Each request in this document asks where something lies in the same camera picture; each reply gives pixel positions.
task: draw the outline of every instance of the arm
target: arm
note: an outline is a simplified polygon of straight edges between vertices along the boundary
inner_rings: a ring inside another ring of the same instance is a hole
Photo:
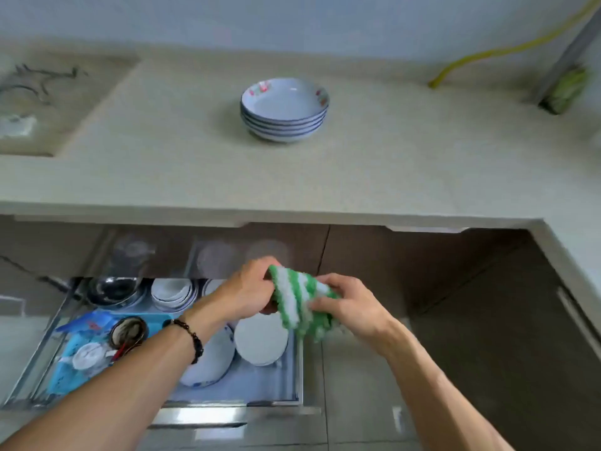
[[[419,437],[428,449],[512,450],[452,385],[411,332],[388,313],[360,280],[335,273],[318,280],[341,291],[343,298],[319,298],[311,308],[331,313],[386,358]]]
[[[263,280],[271,264],[278,262],[265,257],[244,265],[180,319],[206,343],[228,321],[263,310],[274,292]],[[190,335],[168,326],[13,434],[0,451],[135,449],[193,358]]]

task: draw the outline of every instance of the white countertop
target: white countertop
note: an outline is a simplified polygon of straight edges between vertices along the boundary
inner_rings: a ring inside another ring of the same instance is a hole
[[[567,120],[517,93],[243,63],[143,60],[59,156],[0,157],[0,213],[530,227],[543,249],[566,249],[553,264],[601,327],[601,153]],[[322,129],[296,145],[259,141],[239,120],[242,91],[277,75],[331,96]],[[577,269],[559,266],[570,257]]]

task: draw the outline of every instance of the striped towel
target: striped towel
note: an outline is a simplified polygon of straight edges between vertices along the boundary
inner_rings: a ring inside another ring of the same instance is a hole
[[[315,341],[321,340],[334,325],[332,315],[311,311],[307,302],[320,296],[335,299],[340,296],[308,273],[281,266],[269,266],[269,274],[275,287],[272,300],[278,304],[282,325],[286,329],[294,329],[301,338],[308,334],[312,335]]]

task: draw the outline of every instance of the yellow hose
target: yellow hose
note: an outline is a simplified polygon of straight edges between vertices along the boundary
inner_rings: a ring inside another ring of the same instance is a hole
[[[454,69],[467,65],[468,63],[475,62],[477,60],[483,60],[485,58],[500,57],[502,55],[508,55],[510,53],[522,52],[523,50],[530,49],[531,47],[536,47],[537,45],[548,43],[552,39],[555,39],[565,31],[578,24],[578,22],[580,22],[584,17],[587,16],[587,14],[594,10],[600,2],[601,0],[589,0],[588,3],[584,5],[584,7],[580,11],[578,11],[575,15],[570,17],[559,28],[547,33],[544,36],[533,39],[532,41],[528,41],[527,43],[515,45],[513,47],[502,47],[499,49],[491,49],[486,50],[485,52],[478,52],[471,55],[466,55],[465,57],[460,58],[459,60],[454,61],[449,66],[445,67],[440,72],[440,74],[436,76],[435,79],[432,79],[430,82],[428,82],[428,87],[438,87],[440,83],[447,77],[448,73],[450,73]]]

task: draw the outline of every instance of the forearm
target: forearm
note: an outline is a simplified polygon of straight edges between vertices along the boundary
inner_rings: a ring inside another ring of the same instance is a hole
[[[184,317],[203,342],[221,326],[210,305],[195,307]],[[190,335],[168,326],[15,433],[0,449],[134,449],[193,357]]]
[[[432,451],[511,450],[511,447],[463,397],[419,341],[393,320],[379,337],[419,437]]]

